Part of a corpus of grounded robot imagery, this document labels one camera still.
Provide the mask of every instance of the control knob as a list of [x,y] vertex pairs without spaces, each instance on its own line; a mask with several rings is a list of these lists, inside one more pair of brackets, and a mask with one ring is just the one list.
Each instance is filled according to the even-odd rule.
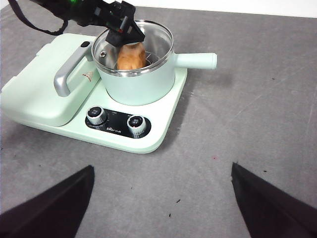
[[141,135],[147,128],[144,117],[140,115],[130,116],[127,121],[127,125],[133,135]]
[[99,106],[89,108],[86,116],[92,125],[102,124],[107,119],[106,112]]

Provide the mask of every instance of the bread bun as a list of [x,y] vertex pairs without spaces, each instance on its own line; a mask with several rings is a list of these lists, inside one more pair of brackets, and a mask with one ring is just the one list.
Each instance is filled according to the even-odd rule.
[[145,48],[141,42],[121,47],[117,69],[132,70],[145,67],[146,57]]

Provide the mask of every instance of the black control panel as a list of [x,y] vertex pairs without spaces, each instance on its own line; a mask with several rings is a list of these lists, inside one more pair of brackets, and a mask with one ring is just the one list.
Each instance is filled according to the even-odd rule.
[[[105,120],[100,121],[100,124],[96,124],[93,121],[94,118],[99,118],[102,113],[105,113],[105,116],[103,117]],[[145,117],[112,111],[99,106],[91,107],[87,111],[85,124],[91,129],[101,130],[134,139],[146,136],[151,130],[151,122]],[[141,130],[141,134],[136,134],[133,129],[137,129],[140,126],[142,126],[144,130]]]

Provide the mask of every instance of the black strap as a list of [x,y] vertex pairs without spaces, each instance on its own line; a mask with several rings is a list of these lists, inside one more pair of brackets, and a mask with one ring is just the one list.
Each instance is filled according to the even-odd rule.
[[63,25],[62,27],[58,30],[58,31],[49,31],[49,30],[43,30],[43,29],[40,29],[40,28],[37,28],[36,26],[34,26],[23,14],[19,4],[17,3],[16,0],[8,0],[9,1],[9,4],[12,8],[12,10],[14,11],[15,15],[20,19],[20,21],[22,21],[25,25],[35,29],[35,30],[38,30],[38,31],[42,31],[44,33],[47,33],[49,35],[53,35],[53,36],[58,36],[58,35],[61,35],[63,34],[65,28],[67,27],[68,25],[68,21],[64,20],[63,22]]

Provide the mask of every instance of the gray table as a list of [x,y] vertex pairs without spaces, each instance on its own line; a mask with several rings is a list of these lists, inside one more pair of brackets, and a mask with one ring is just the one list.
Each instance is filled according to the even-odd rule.
[[[42,28],[61,24],[21,5]],[[136,19],[166,25],[178,53],[217,52],[217,70],[189,70],[166,138],[147,155],[1,117],[1,211],[91,164],[78,238],[249,237],[230,181],[237,161],[317,207],[317,19],[145,7]],[[66,31],[102,30],[71,22]],[[52,39],[1,10],[1,85]]]

